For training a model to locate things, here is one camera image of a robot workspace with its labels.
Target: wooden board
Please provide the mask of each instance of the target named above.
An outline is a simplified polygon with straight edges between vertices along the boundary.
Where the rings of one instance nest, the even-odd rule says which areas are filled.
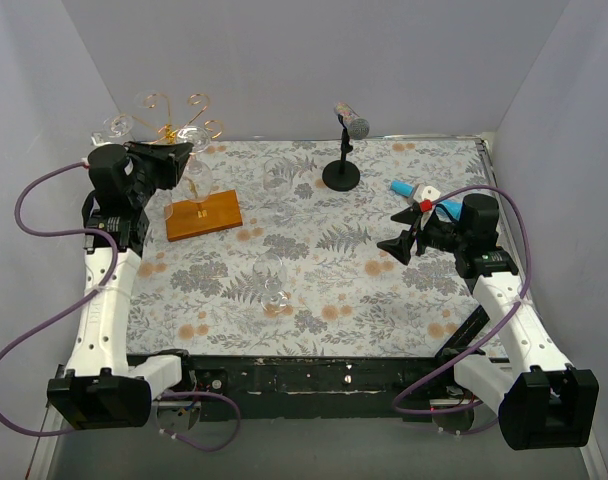
[[[202,203],[188,200],[173,204],[173,215],[166,220],[169,242],[241,227],[242,213],[235,190],[216,193]]]

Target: gray floor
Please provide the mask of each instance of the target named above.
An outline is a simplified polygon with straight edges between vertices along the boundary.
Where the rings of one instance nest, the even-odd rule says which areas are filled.
[[[230,424],[197,425],[204,442]],[[515,452],[499,428],[477,436],[420,432],[401,420],[254,420],[223,452],[204,454],[142,429],[75,432],[60,439],[51,480],[588,478],[577,449]]]

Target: microphone head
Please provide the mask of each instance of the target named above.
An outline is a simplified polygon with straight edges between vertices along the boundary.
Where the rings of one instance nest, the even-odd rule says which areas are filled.
[[[366,119],[358,117],[350,122],[346,129],[348,130],[349,137],[353,140],[362,140],[368,136],[370,125]]]

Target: robotic arm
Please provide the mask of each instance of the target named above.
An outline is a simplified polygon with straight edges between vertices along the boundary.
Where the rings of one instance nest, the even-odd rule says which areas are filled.
[[[410,262],[415,243],[418,256],[427,247],[453,253],[458,274],[495,326],[519,300],[521,288],[515,262],[496,244],[499,205],[488,195],[469,194],[460,220],[450,223],[435,213],[432,202],[439,197],[434,187],[418,187],[413,204],[391,217],[411,229],[378,247],[404,265]],[[498,415],[502,434],[513,449],[586,445],[599,389],[593,373],[573,367],[529,304],[522,303],[499,337],[511,372],[474,354],[454,366],[456,383]]]
[[[64,376],[48,384],[48,399],[76,429],[142,426],[164,390],[194,388],[184,365],[188,352],[160,352],[133,369],[126,360],[131,291],[149,225],[144,207],[158,188],[177,185],[192,148],[131,142],[101,146],[88,157],[95,191],[82,210],[84,225],[108,232],[119,253],[111,280],[82,309]],[[86,293],[98,288],[111,256],[105,240],[86,237]]]

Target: microphone stand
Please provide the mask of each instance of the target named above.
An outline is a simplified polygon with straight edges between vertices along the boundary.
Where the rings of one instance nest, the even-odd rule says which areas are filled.
[[[353,151],[351,145],[351,137],[348,134],[348,129],[344,126],[344,121],[341,115],[337,119],[342,125],[342,143],[340,145],[340,159],[329,163],[322,172],[322,180],[324,184],[331,190],[336,192],[348,192],[357,187],[360,183],[360,171],[355,164],[346,160],[346,155]]]

